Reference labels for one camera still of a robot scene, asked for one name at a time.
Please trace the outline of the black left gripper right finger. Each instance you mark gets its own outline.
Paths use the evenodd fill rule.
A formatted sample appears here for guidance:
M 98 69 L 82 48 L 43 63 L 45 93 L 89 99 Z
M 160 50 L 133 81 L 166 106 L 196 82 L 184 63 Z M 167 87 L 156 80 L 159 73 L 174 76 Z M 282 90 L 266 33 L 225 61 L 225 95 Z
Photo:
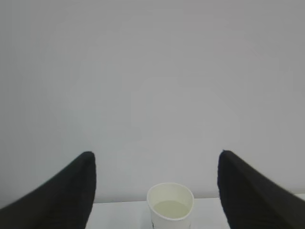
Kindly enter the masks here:
M 217 185 L 232 229 L 303 229 L 305 202 L 231 151 L 218 161 Z

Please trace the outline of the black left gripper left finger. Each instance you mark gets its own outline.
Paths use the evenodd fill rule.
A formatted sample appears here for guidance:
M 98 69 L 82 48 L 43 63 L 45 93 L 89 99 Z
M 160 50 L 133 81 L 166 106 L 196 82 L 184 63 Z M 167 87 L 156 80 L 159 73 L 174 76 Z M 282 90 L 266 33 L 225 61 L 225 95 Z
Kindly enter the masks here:
M 84 152 L 46 183 L 0 210 L 2 229 L 84 229 L 96 190 L 93 152 Z

